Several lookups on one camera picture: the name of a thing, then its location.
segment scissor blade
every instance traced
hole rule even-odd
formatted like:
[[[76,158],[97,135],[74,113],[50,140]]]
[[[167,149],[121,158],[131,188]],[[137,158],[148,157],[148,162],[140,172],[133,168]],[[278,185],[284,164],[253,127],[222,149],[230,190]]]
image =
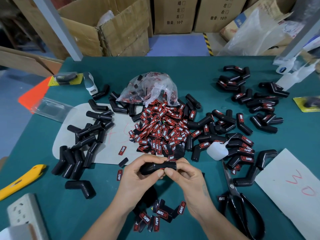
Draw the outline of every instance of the scissor blade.
[[[238,193],[236,187],[233,184],[233,180],[232,180],[231,175],[229,173],[229,169],[227,168],[224,161],[222,161],[222,166],[223,166],[223,170],[224,170],[224,175],[226,176],[226,182],[228,184],[229,192],[234,196],[240,197],[240,194]]]

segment forearm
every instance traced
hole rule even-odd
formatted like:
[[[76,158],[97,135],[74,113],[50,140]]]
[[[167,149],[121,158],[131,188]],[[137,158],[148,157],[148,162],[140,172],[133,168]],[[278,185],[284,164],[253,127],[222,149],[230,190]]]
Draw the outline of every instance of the forearm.
[[[82,240],[115,240],[125,224],[129,211],[123,210],[116,202],[101,214],[96,222],[90,227]]]
[[[248,240],[214,205],[199,219],[199,223],[209,240]]]

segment fingernail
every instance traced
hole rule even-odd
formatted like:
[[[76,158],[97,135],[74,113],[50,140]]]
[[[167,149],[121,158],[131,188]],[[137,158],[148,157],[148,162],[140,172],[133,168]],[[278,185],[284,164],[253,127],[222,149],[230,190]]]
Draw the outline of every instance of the fingernail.
[[[165,168],[164,172],[165,172],[166,175],[169,175],[169,176],[172,176],[172,174],[173,174],[173,172],[172,172],[172,170],[170,168]]]
[[[162,175],[163,175],[163,169],[160,169],[159,171],[158,171],[158,177],[161,177]]]

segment hand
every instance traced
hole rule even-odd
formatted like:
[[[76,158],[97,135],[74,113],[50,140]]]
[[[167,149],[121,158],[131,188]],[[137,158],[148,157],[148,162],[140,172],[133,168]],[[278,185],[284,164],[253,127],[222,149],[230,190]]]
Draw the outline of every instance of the hand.
[[[139,172],[140,167],[145,163],[161,164],[166,160],[168,160],[166,157],[144,154],[126,166],[113,201],[127,213],[132,211],[144,193],[164,175],[164,170],[159,169],[150,175],[143,176]]]
[[[216,209],[209,196],[202,172],[191,166],[185,158],[177,161],[177,170],[165,168],[164,172],[182,188],[190,214],[200,223],[210,218]]]

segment yellow utility knife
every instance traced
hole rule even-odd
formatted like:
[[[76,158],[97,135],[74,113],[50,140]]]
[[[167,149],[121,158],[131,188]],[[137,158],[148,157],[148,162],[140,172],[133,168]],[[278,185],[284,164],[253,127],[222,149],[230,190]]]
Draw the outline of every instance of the yellow utility knife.
[[[0,190],[0,201],[17,192],[18,190],[26,187],[28,184],[35,181],[43,174],[43,170],[46,168],[46,165],[39,164],[32,167],[30,171],[28,171],[25,175],[18,178],[13,183],[9,184],[2,190]]]

